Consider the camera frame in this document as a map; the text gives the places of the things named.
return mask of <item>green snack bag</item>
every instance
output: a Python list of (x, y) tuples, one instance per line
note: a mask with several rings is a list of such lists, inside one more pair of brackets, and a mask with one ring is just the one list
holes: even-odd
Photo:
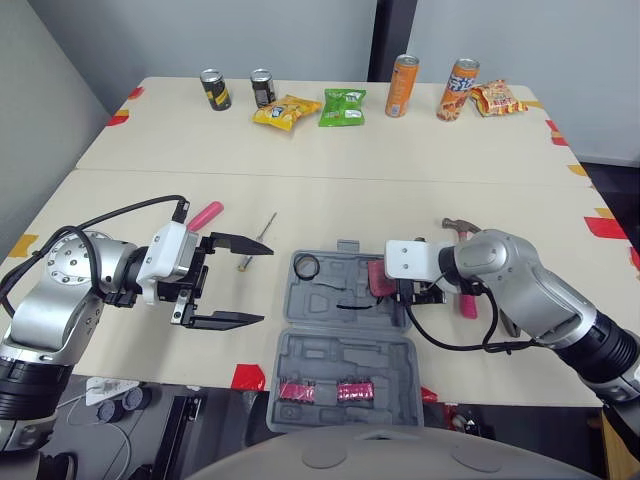
[(321, 127), (362, 125), (364, 115), (361, 105), (366, 94), (366, 90), (326, 88), (324, 90), (324, 110), (318, 125)]

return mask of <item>hammer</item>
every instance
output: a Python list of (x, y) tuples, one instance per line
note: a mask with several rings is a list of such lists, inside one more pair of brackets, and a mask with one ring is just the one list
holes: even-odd
[[(442, 219), (442, 228), (452, 228), (458, 232), (458, 240), (463, 242), (467, 239), (467, 233), (478, 233), (480, 229), (473, 223), (466, 220)], [(476, 299), (473, 295), (460, 295), (460, 313), (465, 318), (478, 318), (476, 309)]]

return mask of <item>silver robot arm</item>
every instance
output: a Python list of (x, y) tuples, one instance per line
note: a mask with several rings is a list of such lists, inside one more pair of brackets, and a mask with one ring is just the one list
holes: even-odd
[[(205, 256), (215, 248), (244, 255), (273, 254), (261, 243), (212, 233), (198, 245), (198, 235), (178, 221), (156, 232), (150, 246), (143, 248), (99, 232), (76, 231), (85, 240), (78, 233), (58, 237), (42, 257), (46, 265), (40, 281), (15, 312), (7, 300), (17, 281), (12, 279), (15, 269), (0, 285), (3, 306), (13, 313), (0, 342), (0, 454), (37, 449), (47, 442), (58, 400), (106, 305), (131, 308), (139, 294), (151, 305), (159, 300), (175, 302), (170, 323), (207, 330), (228, 330), (263, 319), (238, 312), (195, 313), (208, 271)], [(97, 282), (86, 241), (95, 254)]]
[(391, 278), (437, 282), (455, 293), (484, 285), (517, 326), (576, 370), (640, 455), (640, 338), (545, 269), (531, 243), (499, 230), (455, 246), (391, 240), (385, 268)]

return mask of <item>pink handle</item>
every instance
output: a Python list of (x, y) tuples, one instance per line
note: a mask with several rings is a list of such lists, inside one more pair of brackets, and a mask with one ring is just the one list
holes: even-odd
[(460, 295), (460, 313), (464, 318), (478, 318), (476, 299), (473, 295)]
[(198, 215), (191, 219), (191, 221), (187, 225), (187, 230), (191, 232), (197, 232), (207, 223), (213, 220), (216, 215), (222, 212), (222, 210), (224, 210), (224, 205), (222, 205), (220, 202), (210, 203), (204, 210), (202, 210)]

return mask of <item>chip bag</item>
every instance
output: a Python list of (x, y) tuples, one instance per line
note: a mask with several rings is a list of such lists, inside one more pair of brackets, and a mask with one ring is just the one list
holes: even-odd
[(364, 115), (361, 105), (366, 94), (366, 90), (326, 88), (324, 91), (324, 110), (318, 125), (321, 127), (362, 125)]
[(293, 95), (285, 95), (280, 100), (260, 107), (253, 114), (253, 121), (273, 125), (288, 132), (300, 117), (315, 112), (321, 106), (322, 103), (320, 102), (304, 100)]
[(504, 80), (478, 85), (471, 89), (471, 98), (483, 117), (490, 115), (506, 115), (508, 113), (526, 112), (527, 106), (518, 101), (507, 87)]

